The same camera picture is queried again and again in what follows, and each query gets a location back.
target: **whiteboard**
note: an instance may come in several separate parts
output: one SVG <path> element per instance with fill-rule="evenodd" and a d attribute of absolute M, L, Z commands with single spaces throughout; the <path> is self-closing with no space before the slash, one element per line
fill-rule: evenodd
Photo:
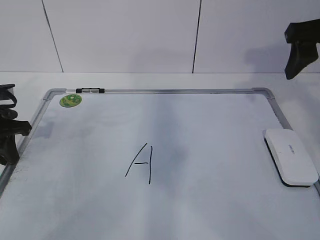
<path fill-rule="evenodd" d="M 1 239 L 320 239 L 315 187 L 284 186 L 264 143 L 282 128 L 264 95 L 64 95 L 0 198 Z"/>

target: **whiteboard eraser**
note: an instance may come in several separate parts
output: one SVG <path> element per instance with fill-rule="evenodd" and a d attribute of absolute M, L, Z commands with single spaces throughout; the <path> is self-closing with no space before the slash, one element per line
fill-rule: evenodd
<path fill-rule="evenodd" d="M 294 131 L 267 129 L 265 142 L 284 185 L 310 187 L 319 179 L 311 157 Z"/>

